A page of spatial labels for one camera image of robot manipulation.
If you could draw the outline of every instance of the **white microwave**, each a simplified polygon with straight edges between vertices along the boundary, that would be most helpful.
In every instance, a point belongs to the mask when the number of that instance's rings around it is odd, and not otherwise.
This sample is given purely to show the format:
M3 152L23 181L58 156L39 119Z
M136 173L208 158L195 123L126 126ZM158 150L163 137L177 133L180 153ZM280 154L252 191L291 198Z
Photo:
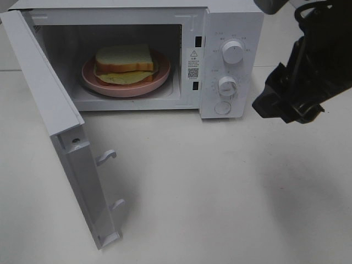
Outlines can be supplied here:
M93 239L121 237L126 201L108 204L79 111L199 109L241 117L263 14L252 0L19 0L0 14ZM170 61L167 80L145 95L97 94L81 78L106 45L147 43Z

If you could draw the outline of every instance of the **open microwave door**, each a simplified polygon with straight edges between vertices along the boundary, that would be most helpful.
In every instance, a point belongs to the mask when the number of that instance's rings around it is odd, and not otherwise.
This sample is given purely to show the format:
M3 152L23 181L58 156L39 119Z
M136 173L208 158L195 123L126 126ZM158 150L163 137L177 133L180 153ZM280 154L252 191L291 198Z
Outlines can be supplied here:
M120 199L111 205L107 203L97 172L97 166L109 157L115 157L116 153L109 150L100 157L93 157L84 132L84 121L33 35L36 28L25 13L14 10L0 14L0 18L89 230L100 249L121 236L125 201Z

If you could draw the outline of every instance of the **power knob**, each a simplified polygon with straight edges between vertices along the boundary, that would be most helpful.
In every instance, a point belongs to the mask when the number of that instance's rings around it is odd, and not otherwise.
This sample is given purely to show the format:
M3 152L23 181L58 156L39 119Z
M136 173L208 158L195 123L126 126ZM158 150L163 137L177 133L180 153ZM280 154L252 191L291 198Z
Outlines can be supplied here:
M237 93L236 81L229 76L219 80L219 94L225 97L234 96Z
M239 63L243 59L244 45L236 39L228 40L221 46L222 57L229 64Z

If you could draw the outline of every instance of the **table surface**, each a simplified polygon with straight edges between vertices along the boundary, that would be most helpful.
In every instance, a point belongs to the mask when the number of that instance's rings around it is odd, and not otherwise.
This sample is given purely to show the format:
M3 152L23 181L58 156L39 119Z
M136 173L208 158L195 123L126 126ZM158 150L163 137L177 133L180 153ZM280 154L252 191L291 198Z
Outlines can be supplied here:
M266 16L243 118L197 111L83 113L124 238L98 251L0 25L0 263L351 263L352 91L311 124L251 102L301 35Z

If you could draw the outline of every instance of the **warning label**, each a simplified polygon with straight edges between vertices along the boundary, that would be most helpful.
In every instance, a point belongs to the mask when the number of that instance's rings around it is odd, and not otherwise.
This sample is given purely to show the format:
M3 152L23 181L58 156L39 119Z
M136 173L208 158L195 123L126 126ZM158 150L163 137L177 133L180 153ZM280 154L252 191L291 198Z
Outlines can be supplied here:
M196 51L192 51L191 57L198 57L198 54L196 53Z
M202 49L201 48L188 48L187 49L187 78L189 80L199 80L200 69L202 66Z

